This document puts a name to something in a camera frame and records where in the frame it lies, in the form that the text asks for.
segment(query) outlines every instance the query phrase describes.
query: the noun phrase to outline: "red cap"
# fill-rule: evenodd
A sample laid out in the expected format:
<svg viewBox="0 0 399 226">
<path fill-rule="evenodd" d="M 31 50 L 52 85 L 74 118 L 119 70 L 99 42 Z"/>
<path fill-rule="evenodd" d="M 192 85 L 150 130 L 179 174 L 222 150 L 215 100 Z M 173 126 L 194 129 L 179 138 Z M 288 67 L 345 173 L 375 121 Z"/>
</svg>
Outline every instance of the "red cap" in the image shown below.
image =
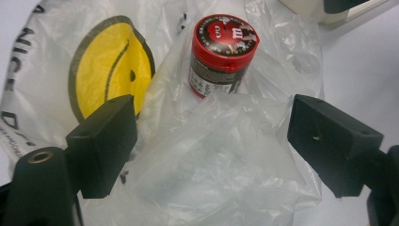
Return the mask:
<svg viewBox="0 0 399 226">
<path fill-rule="evenodd" d="M 193 53 L 206 66 L 232 73 L 248 66 L 259 37 L 244 20 L 216 14 L 200 20 L 193 37 Z"/>
</svg>

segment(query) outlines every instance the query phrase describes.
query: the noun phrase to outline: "plastic bag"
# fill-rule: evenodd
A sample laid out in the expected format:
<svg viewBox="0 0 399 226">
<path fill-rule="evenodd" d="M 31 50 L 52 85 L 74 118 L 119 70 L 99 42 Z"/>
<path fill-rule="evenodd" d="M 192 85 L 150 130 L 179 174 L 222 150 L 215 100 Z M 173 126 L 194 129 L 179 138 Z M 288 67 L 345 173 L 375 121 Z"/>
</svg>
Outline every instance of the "plastic bag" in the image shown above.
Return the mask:
<svg viewBox="0 0 399 226">
<path fill-rule="evenodd" d="M 139 108 L 139 139 L 125 167 L 127 183 L 118 180 L 104 200 L 82 201 L 87 225 L 291 225 L 296 210 L 317 204 L 320 181 L 286 140 L 289 98 L 322 95 L 316 23 L 264 0 L 40 5 L 47 14 L 33 15 L 28 23 L 38 29 L 25 56 L 28 66 L 16 70 L 18 64 L 11 62 L 9 77 L 15 83 L 1 106 L 7 113 L 0 121 L 1 140 L 14 161 L 41 146 L 65 147 L 64 137 L 81 120 L 73 111 L 69 77 L 79 47 L 86 46 L 86 37 L 98 35 L 94 28 L 129 18 L 133 34 L 142 38 L 138 43 L 147 44 L 154 59 L 156 73 Z M 196 21 L 214 13 L 248 21 L 261 42 L 241 94 L 214 93 L 202 100 L 188 85 L 192 30 Z M 51 21 L 64 14 L 68 20 Z M 119 53 L 132 43 L 125 36 L 116 39 Z M 91 57 L 97 62 L 95 56 L 108 55 L 100 51 Z M 141 74 L 123 67 L 116 71 L 128 78 Z M 95 92 L 83 96 L 89 97 L 88 105 L 104 100 Z"/>
</svg>

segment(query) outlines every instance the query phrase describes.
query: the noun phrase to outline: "white table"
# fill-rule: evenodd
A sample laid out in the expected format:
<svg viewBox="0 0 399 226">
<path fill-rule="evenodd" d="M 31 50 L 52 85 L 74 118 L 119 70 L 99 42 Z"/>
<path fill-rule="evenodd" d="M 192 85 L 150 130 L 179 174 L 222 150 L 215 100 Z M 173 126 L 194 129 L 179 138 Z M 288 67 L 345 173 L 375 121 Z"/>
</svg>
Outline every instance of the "white table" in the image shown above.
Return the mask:
<svg viewBox="0 0 399 226">
<path fill-rule="evenodd" d="M 11 44 L 39 0 L 0 2 L 0 73 Z M 372 9 L 339 27 L 321 27 L 326 101 L 385 135 L 381 150 L 399 144 L 399 1 Z M 0 185 L 9 182 L 0 151 Z M 357 198 L 335 199 L 323 185 L 323 200 L 295 215 L 295 226 L 366 226 L 365 187 Z"/>
</svg>

